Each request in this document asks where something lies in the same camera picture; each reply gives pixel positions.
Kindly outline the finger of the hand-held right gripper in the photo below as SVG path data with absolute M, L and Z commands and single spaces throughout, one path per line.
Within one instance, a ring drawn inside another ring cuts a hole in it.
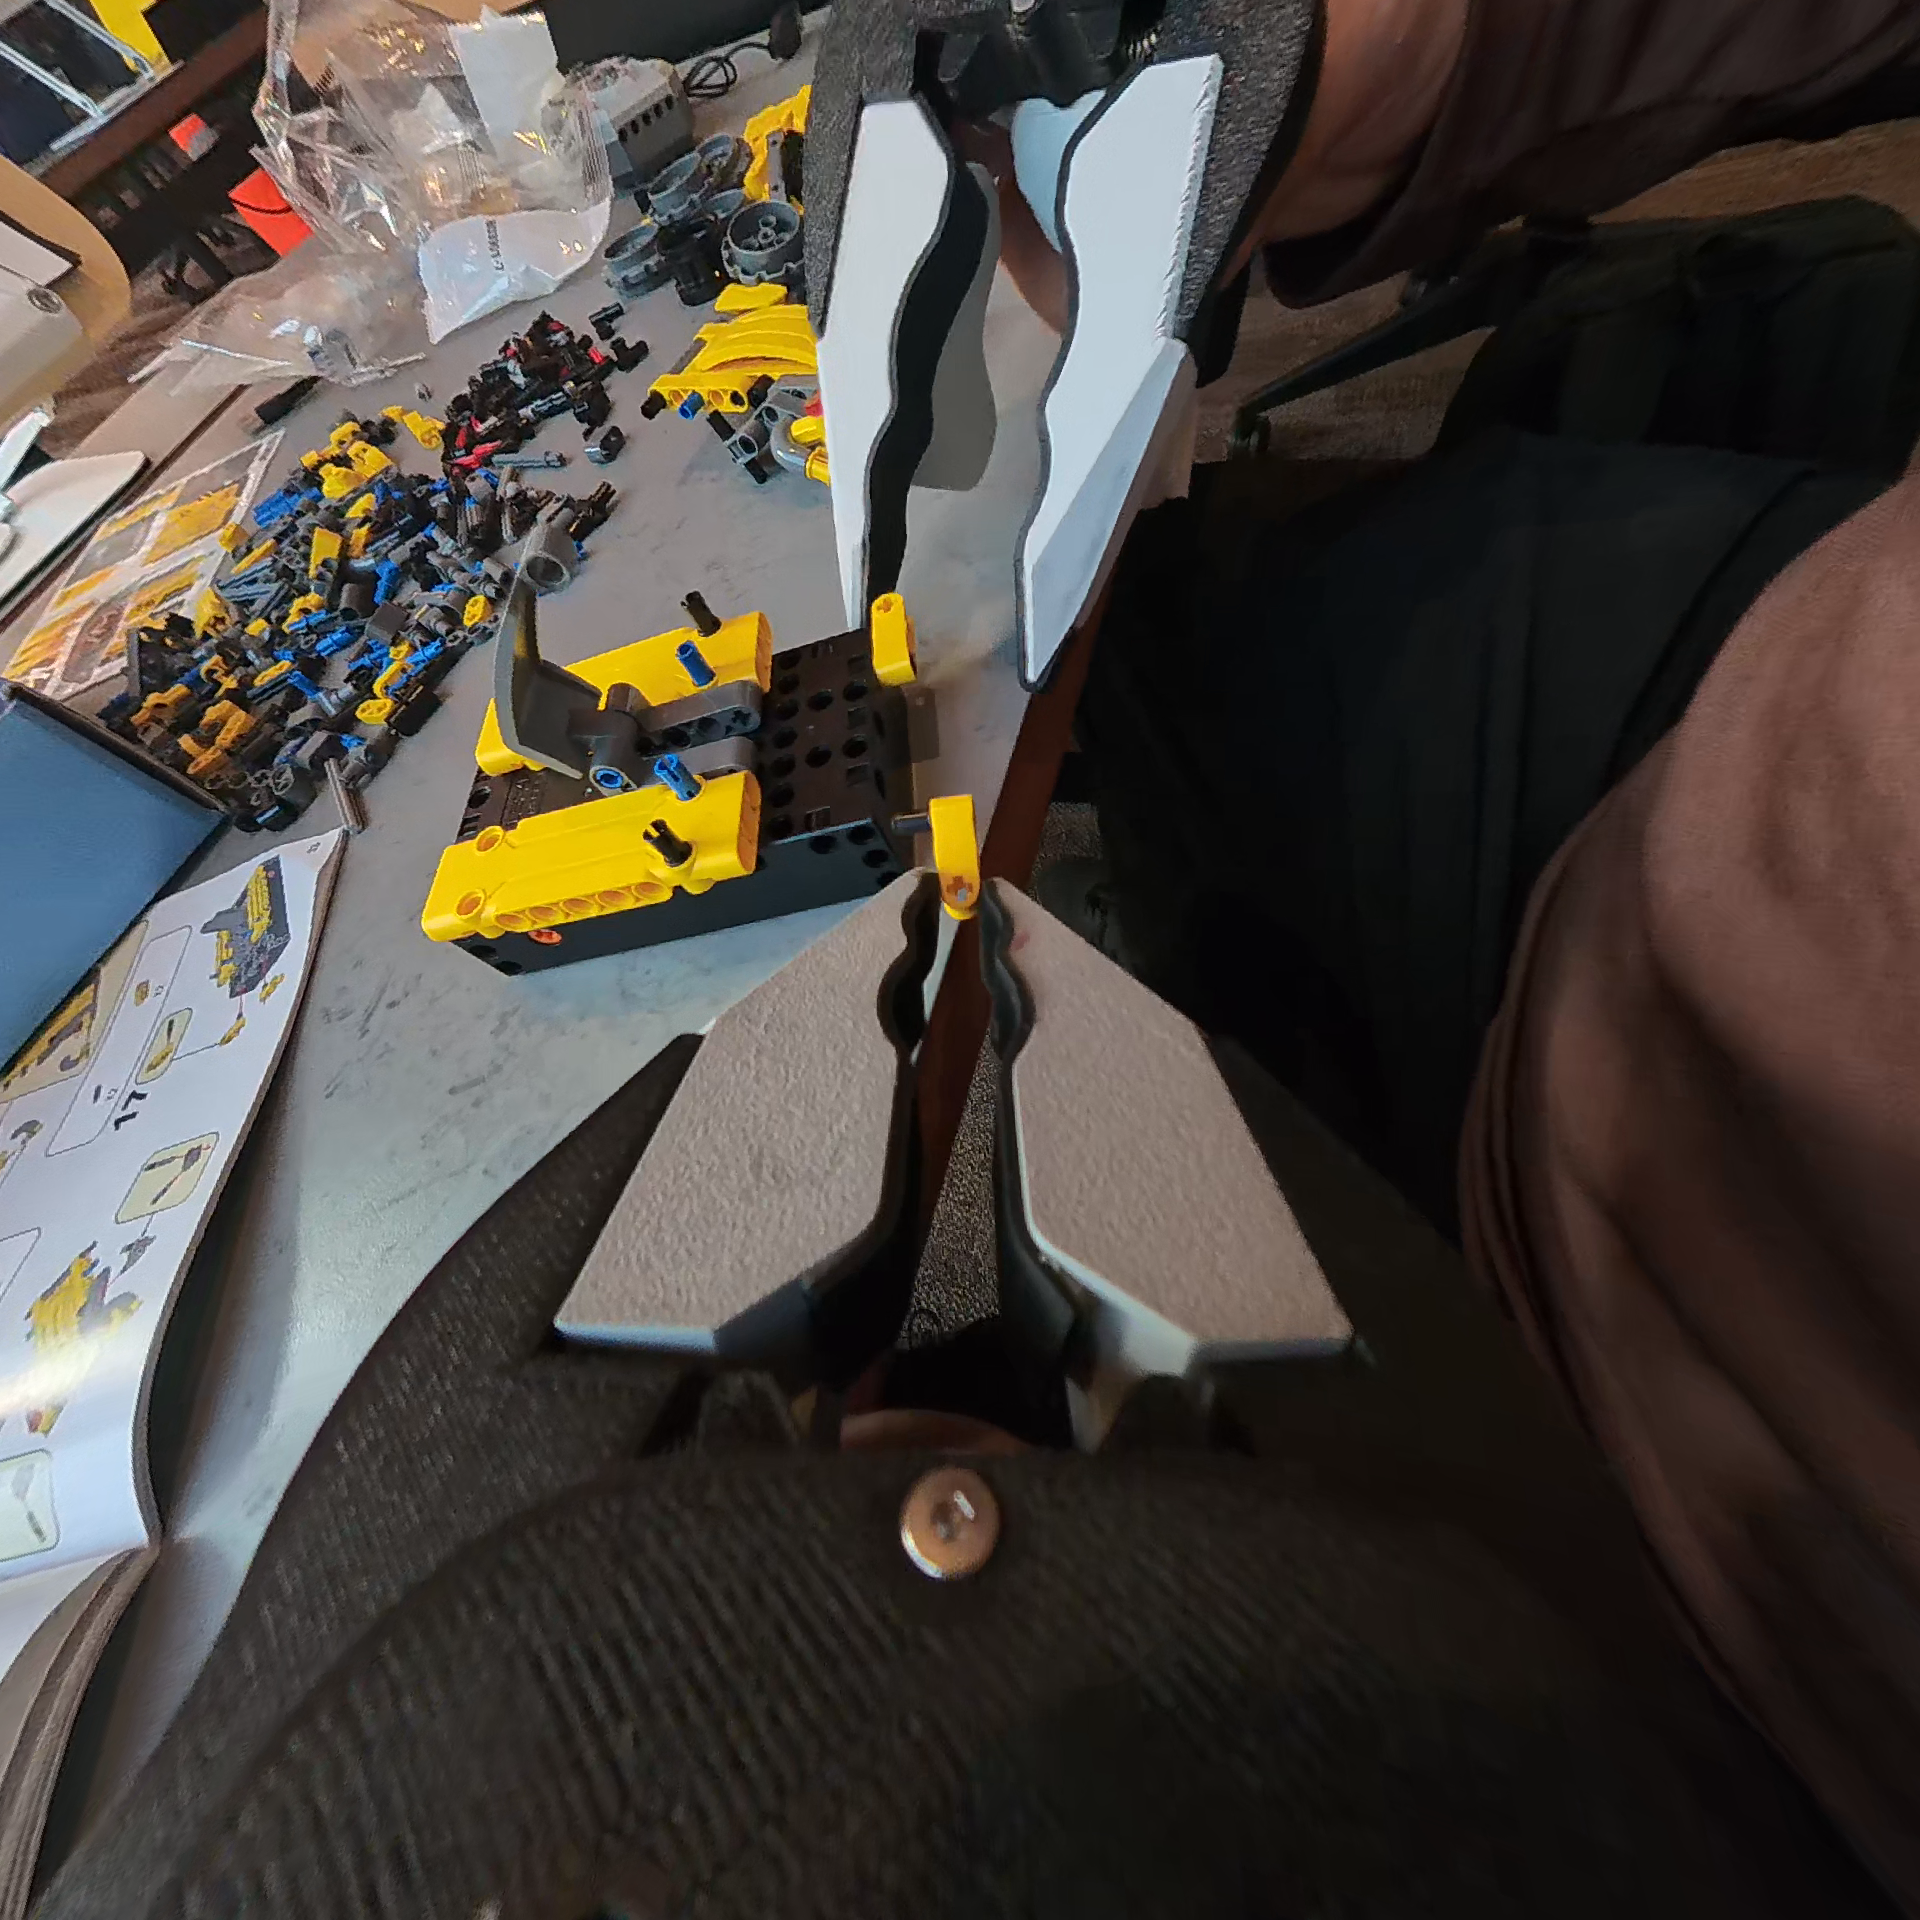
M 1221 60 L 1155 61 L 1069 105 L 1011 112 L 1026 197 L 1067 270 L 1069 319 L 1041 388 L 1041 486 L 1020 529 L 1020 681 L 1037 690 L 1105 583 L 1133 517 L 1189 454 L 1193 358 L 1176 334 Z
M 985 315 L 996 189 L 930 105 L 853 127 L 825 317 L 816 324 L 836 572 L 848 608 L 898 587 L 913 487 L 968 491 L 996 439 Z

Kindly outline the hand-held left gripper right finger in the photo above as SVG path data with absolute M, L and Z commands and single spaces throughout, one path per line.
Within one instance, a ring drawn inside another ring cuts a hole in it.
M 1238 1364 L 1317 1368 L 1354 1330 L 1197 1026 L 988 880 L 1000 1313 L 1095 1452 L 1140 1388 L 1206 1416 Z

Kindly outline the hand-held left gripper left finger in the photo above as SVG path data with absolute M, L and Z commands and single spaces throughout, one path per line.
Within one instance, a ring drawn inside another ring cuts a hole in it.
M 936 878 L 894 878 L 720 1013 L 557 1310 L 572 1341 L 853 1364 L 898 1225 Z

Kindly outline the black and yellow brick assembly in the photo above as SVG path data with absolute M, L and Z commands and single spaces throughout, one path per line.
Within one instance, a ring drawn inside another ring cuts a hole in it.
M 934 711 L 878 683 L 866 615 L 780 647 L 761 611 L 690 593 L 684 621 L 543 656 L 517 589 L 461 825 L 423 934 L 500 974 L 662 947 L 864 900 L 906 870 Z

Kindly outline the instruction booklet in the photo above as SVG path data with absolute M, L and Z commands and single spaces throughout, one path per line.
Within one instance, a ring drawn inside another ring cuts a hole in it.
M 176 1296 L 290 1037 L 343 829 L 155 902 L 3 1077 L 1 1655 L 159 1538 Z

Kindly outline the person's right forearm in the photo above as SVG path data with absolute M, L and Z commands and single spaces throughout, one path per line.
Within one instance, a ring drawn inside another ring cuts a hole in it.
M 1330 1 L 1240 240 L 1294 305 L 1514 219 L 1613 210 L 1718 150 L 1915 114 L 1914 1 Z

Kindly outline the yellow and grey brick module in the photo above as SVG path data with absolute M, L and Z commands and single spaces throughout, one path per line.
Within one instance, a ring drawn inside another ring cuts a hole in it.
M 679 362 L 654 377 L 641 418 L 705 422 L 752 482 L 776 471 L 829 482 L 817 341 L 804 305 L 774 281 L 733 283 Z

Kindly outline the crumpled clear plastic bags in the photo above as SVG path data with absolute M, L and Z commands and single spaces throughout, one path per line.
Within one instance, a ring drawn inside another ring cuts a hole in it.
M 590 262 L 611 174 L 534 7 L 268 3 L 254 155 L 307 240 L 209 298 L 134 377 L 350 388 Z

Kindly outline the person's brown shirt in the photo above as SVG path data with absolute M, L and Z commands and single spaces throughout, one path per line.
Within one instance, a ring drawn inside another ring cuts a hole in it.
M 1917 1888 L 1917 486 L 1797 557 L 1531 889 L 1469 1261 L 1715 1679 Z

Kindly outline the pile of loose brick pieces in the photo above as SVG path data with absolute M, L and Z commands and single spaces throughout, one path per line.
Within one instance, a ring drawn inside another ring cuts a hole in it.
M 131 594 L 102 730 L 243 831 L 365 784 L 513 593 L 564 587 L 611 516 L 611 484 L 560 489 L 566 456 L 540 433 L 575 426 L 590 467 L 617 456 L 607 384 L 649 350 L 620 313 L 611 300 L 583 328 L 538 313 L 442 414 L 427 392 L 343 414 L 209 566 Z

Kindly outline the blue cardboard box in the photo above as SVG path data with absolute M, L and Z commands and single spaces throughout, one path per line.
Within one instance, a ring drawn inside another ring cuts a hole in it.
M 80 713 L 1 688 L 1 1058 L 226 822 Z

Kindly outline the yellow printed leaflet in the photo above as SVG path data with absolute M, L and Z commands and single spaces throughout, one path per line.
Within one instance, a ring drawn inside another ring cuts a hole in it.
M 3 677 L 69 701 L 123 679 L 131 634 L 192 611 L 238 540 L 283 431 L 191 469 L 123 508 L 82 544 L 35 619 L 3 641 Z

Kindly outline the white flat device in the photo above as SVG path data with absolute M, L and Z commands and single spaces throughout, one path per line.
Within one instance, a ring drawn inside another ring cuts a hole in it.
M 52 457 L 25 471 L 50 420 L 52 411 L 35 407 L 14 418 L 1 439 L 1 611 L 10 611 L 149 467 L 146 452 L 121 450 Z

